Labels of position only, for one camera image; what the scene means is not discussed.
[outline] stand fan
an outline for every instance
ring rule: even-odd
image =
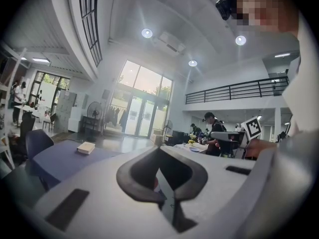
[[[173,122],[171,122],[170,120],[166,120],[166,121],[165,121],[164,129],[165,129],[165,134],[164,134],[164,139],[163,139],[163,141],[165,141],[166,134],[172,132]]]
[[[89,105],[88,111],[87,111],[87,117],[94,119],[93,120],[93,128],[91,129],[91,134],[89,137],[87,137],[88,141],[96,141],[96,137],[94,136],[94,126],[96,120],[100,120],[102,115],[102,107],[101,104],[98,102],[93,102]]]

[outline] ceiling light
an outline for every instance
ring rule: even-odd
[[[142,30],[142,36],[145,38],[151,38],[153,36],[153,33],[150,29],[145,28]]]
[[[286,56],[289,56],[289,55],[290,55],[290,53],[280,54],[280,55],[276,55],[275,58],[286,57]]]
[[[192,67],[197,66],[197,62],[195,60],[190,60],[188,64]]]
[[[33,60],[36,62],[50,63],[50,61],[45,58],[33,58]]]
[[[238,44],[238,45],[244,45],[245,43],[246,43],[246,37],[245,36],[243,36],[243,35],[239,35],[239,36],[237,36],[236,37],[236,43]]]

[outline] book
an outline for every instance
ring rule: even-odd
[[[90,143],[90,142],[84,142],[82,143],[79,147],[77,147],[78,152],[81,152],[83,154],[90,154],[95,148],[95,144],[94,143]]]

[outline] black metal railing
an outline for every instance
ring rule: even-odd
[[[186,104],[206,103],[239,98],[281,96],[288,86],[287,76],[227,85],[186,95]]]
[[[97,5],[98,0],[80,0],[80,9],[85,37],[89,44],[90,51],[96,66],[98,66],[102,60],[98,32]]]

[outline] air conditioning unit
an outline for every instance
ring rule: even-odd
[[[182,53],[185,45],[182,44],[175,36],[170,33],[163,32],[158,38],[154,38],[154,46],[165,53],[175,57]]]

